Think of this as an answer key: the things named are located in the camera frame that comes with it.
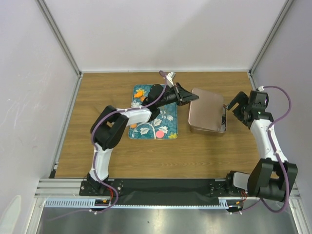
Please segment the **beige tin lid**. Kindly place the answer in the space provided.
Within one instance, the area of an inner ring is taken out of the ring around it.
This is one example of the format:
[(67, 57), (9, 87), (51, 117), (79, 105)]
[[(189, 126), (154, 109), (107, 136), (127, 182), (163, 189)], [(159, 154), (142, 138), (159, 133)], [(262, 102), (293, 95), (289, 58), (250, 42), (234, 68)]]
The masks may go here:
[(223, 114), (223, 95), (200, 88), (193, 88), (192, 93), (199, 99), (190, 103), (188, 123), (198, 128), (218, 130)]

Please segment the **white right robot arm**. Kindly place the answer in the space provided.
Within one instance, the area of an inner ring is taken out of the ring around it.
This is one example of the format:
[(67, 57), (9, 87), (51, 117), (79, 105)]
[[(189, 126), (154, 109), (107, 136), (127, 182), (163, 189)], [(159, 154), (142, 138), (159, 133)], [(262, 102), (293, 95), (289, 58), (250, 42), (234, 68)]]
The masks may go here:
[(241, 190), (250, 196), (285, 202), (293, 188), (298, 168), (289, 163), (275, 135), (276, 119), (266, 111), (269, 95), (263, 89), (249, 95), (239, 92), (226, 106), (251, 131), (260, 159), (250, 174), (230, 171), (224, 184), (225, 192), (235, 196)]

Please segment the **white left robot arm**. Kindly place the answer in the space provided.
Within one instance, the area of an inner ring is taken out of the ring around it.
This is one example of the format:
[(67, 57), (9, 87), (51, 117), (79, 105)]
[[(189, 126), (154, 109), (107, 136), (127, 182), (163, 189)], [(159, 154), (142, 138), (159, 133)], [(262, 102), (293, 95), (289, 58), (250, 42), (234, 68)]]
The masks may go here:
[(94, 147), (92, 166), (86, 180), (91, 191), (102, 195), (110, 187), (109, 162), (113, 149), (119, 144), (126, 127), (138, 122), (150, 122), (160, 114), (160, 107), (175, 103), (178, 106), (198, 100), (199, 96), (185, 90), (179, 83), (172, 86), (155, 84), (138, 107), (117, 109), (105, 107), (91, 127)]

